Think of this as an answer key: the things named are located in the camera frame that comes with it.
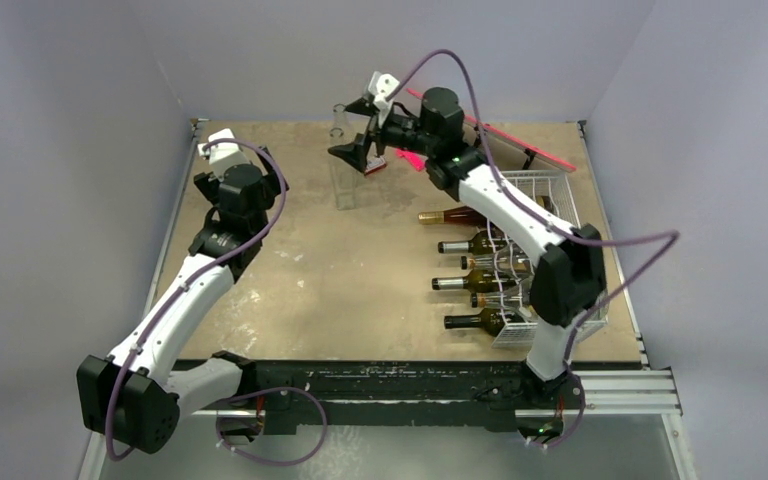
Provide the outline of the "clear bottle black cap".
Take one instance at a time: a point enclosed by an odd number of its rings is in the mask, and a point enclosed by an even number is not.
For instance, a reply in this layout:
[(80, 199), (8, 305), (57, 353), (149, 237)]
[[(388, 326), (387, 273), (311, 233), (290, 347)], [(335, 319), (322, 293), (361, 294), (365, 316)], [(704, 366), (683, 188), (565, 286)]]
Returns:
[(530, 274), (532, 265), (522, 254), (485, 254), (478, 256), (461, 256), (460, 266), (463, 270), (481, 269), (498, 272)]

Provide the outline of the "dark green wine bottle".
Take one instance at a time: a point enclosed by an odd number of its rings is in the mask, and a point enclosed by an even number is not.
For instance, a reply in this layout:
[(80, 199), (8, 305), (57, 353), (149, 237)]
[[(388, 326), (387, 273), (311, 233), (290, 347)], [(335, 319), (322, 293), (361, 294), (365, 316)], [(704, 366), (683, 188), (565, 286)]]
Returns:
[(447, 330), (478, 329), (497, 337), (506, 325), (524, 323), (525, 318), (515, 310), (485, 308), (478, 313), (467, 315), (446, 315), (443, 325)]

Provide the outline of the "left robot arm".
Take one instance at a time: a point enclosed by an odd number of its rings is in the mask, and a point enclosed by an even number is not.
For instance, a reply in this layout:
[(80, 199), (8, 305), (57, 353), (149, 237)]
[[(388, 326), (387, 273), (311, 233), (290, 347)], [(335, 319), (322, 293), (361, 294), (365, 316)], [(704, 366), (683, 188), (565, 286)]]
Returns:
[(209, 361), (204, 381), (175, 379), (172, 368), (211, 308), (242, 277), (281, 217), (289, 185), (265, 146), (243, 154), (247, 142), (231, 138), (201, 146), (211, 168), (193, 182), (211, 207), (173, 283), (138, 326), (106, 356), (87, 356), (76, 372), (85, 427), (103, 436), (107, 457), (155, 453), (184, 413), (195, 411), (203, 390), (244, 409), (257, 399), (258, 382), (233, 362)]

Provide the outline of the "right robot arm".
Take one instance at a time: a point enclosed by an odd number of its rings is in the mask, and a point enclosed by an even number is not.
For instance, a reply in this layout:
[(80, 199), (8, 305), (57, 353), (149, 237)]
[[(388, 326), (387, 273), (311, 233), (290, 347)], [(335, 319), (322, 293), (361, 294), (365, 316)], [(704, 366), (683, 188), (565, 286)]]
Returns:
[(425, 157), (436, 188), (482, 214), (519, 246), (534, 266), (528, 299), (537, 315), (536, 335), (521, 381), (524, 399), (544, 407), (561, 391), (576, 321), (597, 308), (607, 289), (600, 232), (575, 227), (548, 213), (492, 166), (490, 155), (465, 139), (465, 114), (450, 89), (434, 87), (420, 112), (399, 114), (381, 95), (363, 94), (346, 112), (367, 117), (365, 129), (329, 154), (359, 172), (371, 149), (399, 148)]

